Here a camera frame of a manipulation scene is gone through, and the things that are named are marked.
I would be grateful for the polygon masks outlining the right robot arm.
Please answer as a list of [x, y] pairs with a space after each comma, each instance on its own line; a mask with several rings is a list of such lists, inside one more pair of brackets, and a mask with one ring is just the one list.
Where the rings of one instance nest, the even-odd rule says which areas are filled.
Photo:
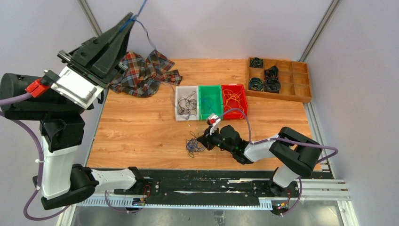
[[218, 147], [228, 151], [240, 164], [252, 164], [262, 159], [276, 157], [282, 162], [269, 182], [269, 190], [275, 196], [282, 196], [292, 181], [309, 177], [317, 164], [322, 149], [314, 140], [289, 128], [262, 141], [249, 142], [227, 125], [212, 132], [210, 128], [197, 138], [206, 149]]

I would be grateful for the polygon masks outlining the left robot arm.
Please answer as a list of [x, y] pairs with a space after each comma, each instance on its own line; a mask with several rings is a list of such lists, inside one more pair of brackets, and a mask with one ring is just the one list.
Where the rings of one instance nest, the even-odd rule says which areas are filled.
[[101, 101], [112, 79], [126, 70], [121, 60], [134, 25], [128, 13], [117, 25], [71, 52], [59, 51], [60, 73], [42, 77], [6, 73], [0, 80], [1, 116], [16, 122], [39, 121], [39, 172], [34, 178], [43, 208], [82, 202], [95, 192], [115, 189], [140, 194], [144, 179], [136, 167], [95, 170], [74, 163], [84, 137], [85, 110]]

